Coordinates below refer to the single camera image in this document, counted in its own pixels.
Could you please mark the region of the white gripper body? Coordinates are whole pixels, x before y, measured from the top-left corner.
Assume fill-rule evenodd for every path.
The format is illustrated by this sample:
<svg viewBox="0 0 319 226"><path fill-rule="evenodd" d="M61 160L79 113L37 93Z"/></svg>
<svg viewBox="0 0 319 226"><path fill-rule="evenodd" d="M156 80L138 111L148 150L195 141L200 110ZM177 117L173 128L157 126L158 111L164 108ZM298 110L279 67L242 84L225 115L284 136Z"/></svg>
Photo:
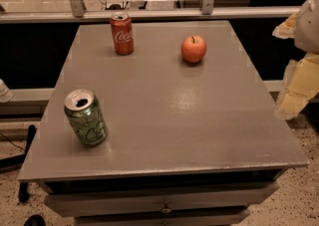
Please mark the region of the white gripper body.
<svg viewBox="0 0 319 226"><path fill-rule="evenodd" d="M294 44L307 52L319 53L319 0L306 0L295 23Z"/></svg>

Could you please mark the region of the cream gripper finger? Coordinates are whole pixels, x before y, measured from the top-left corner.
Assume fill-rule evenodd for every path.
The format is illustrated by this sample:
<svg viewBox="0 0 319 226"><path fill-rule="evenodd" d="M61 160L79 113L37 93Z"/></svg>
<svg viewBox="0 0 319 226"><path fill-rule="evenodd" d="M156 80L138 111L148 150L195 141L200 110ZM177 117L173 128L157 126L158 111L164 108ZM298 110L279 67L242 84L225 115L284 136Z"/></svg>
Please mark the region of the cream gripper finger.
<svg viewBox="0 0 319 226"><path fill-rule="evenodd" d="M290 120L298 116L319 94L319 56L307 53L300 61L291 60L284 72L275 114Z"/></svg>
<svg viewBox="0 0 319 226"><path fill-rule="evenodd" d="M284 22L276 26L272 35L279 39L293 39L295 35L295 24L298 13L293 13Z"/></svg>

